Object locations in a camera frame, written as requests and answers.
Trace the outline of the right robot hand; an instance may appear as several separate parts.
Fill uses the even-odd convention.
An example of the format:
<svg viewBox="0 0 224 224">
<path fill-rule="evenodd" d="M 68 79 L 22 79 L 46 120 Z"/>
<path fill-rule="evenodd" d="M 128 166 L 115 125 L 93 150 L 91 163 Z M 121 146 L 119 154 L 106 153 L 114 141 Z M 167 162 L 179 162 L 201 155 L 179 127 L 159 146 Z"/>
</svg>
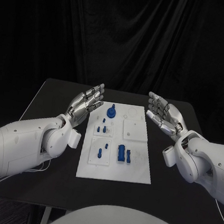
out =
<svg viewBox="0 0 224 224">
<path fill-rule="evenodd" d="M 173 104 L 154 92 L 149 92 L 149 97 L 146 115 L 162 132 L 176 142 L 188 132 L 183 116 Z"/>
</svg>

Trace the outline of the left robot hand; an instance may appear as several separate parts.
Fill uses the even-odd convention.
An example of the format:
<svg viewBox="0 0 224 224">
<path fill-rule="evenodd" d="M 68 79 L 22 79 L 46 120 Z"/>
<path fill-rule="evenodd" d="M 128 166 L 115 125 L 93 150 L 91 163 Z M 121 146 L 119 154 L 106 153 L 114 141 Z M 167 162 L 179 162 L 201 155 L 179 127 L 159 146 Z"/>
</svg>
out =
<svg viewBox="0 0 224 224">
<path fill-rule="evenodd" d="M 66 117 L 71 126 L 75 128 L 80 125 L 92 111 L 103 105 L 103 93 L 105 85 L 97 85 L 76 96 L 66 110 Z"/>
</svg>

